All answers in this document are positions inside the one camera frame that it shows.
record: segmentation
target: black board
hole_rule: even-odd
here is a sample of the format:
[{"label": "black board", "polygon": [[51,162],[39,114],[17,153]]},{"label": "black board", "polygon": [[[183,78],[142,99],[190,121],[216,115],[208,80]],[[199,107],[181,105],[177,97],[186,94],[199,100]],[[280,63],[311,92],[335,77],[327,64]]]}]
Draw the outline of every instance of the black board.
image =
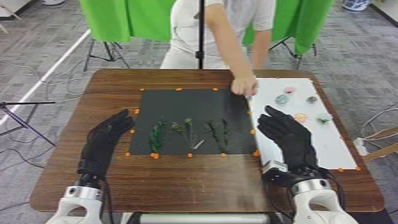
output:
[{"label": "black board", "polygon": [[227,154],[248,154],[256,150],[256,141],[250,134],[252,123],[248,106],[243,96],[229,90],[149,90],[142,93],[140,112],[136,116],[135,134],[129,151],[133,155],[147,155],[149,134],[160,120],[167,121],[161,129],[160,154],[183,155],[188,153],[188,144],[183,136],[170,129],[172,122],[183,124],[186,118],[193,121],[197,142],[204,143],[195,154],[218,154],[218,144],[211,133],[206,132],[208,121],[227,121]]}]

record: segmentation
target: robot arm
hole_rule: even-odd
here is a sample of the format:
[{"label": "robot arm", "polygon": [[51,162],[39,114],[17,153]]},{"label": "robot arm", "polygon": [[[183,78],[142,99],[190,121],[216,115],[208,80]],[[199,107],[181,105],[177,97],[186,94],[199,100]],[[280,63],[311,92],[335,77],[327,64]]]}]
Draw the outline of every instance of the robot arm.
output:
[{"label": "robot arm", "polygon": [[[293,117],[266,106],[257,129],[282,150],[284,163],[268,161],[263,167],[263,180],[289,188],[295,202],[296,224],[357,224],[339,206],[337,195],[327,181],[328,170],[318,167],[311,132]],[[327,211],[316,211],[319,205]]]},{"label": "robot arm", "polygon": [[[104,181],[119,138],[133,128],[133,124],[128,110],[122,110],[88,132],[78,163],[80,178],[74,186],[65,189],[58,210],[46,224],[101,224],[103,192],[99,182]],[[71,210],[80,207],[85,209],[85,217],[69,216]]]}]

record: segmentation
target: white paper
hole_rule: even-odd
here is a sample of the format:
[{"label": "white paper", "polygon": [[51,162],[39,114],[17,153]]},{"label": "white paper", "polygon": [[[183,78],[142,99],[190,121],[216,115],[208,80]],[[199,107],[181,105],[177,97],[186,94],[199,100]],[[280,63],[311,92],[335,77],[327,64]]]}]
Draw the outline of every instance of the white paper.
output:
[{"label": "white paper", "polygon": [[[250,111],[252,111],[252,124],[257,127],[257,118],[264,113],[264,106],[270,105],[286,114],[295,116],[295,114],[303,113],[307,115],[307,120],[302,123],[305,128],[312,133],[312,146],[316,149],[318,165],[327,169],[355,169],[357,164],[351,158],[350,150],[341,139],[341,134],[334,121],[321,124],[316,121],[316,116],[321,113],[328,113],[321,99],[316,94],[316,89],[312,86],[312,81],[307,78],[259,78],[259,90],[257,95],[250,100]],[[284,105],[275,103],[275,98],[284,94],[284,88],[293,87],[295,92],[287,94],[289,102]],[[314,104],[307,103],[307,98],[316,96],[318,101]],[[259,130],[256,131],[256,141],[261,154],[263,164],[270,160],[282,162],[280,149],[264,137]]]}]

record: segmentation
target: green curtain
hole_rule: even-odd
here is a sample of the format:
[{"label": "green curtain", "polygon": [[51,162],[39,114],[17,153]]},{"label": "green curtain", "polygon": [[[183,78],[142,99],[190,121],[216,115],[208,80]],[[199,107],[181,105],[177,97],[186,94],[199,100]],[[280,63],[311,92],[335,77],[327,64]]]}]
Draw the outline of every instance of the green curtain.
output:
[{"label": "green curtain", "polygon": [[[170,8],[174,0],[80,0],[92,38],[128,42],[131,37],[170,40]],[[295,37],[295,53],[302,55],[316,42],[334,0],[277,0],[273,37]],[[252,43],[247,29],[243,43]]]}]

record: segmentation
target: person's hand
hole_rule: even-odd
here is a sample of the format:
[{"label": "person's hand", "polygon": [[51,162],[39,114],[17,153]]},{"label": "person's hand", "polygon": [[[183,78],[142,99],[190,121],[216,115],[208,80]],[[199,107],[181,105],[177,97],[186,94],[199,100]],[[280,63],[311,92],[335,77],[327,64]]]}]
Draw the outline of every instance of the person's hand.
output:
[{"label": "person's hand", "polygon": [[234,78],[231,90],[236,95],[245,95],[247,97],[257,94],[257,80],[254,75]]},{"label": "person's hand", "polygon": [[293,117],[270,106],[264,107],[268,116],[261,114],[257,129],[273,140],[280,150],[289,170],[302,166],[318,169],[316,152],[311,144],[311,132]]},{"label": "person's hand", "polygon": [[87,135],[81,151],[78,173],[88,173],[104,178],[115,145],[120,135],[133,128],[135,122],[122,110],[94,127]]}]

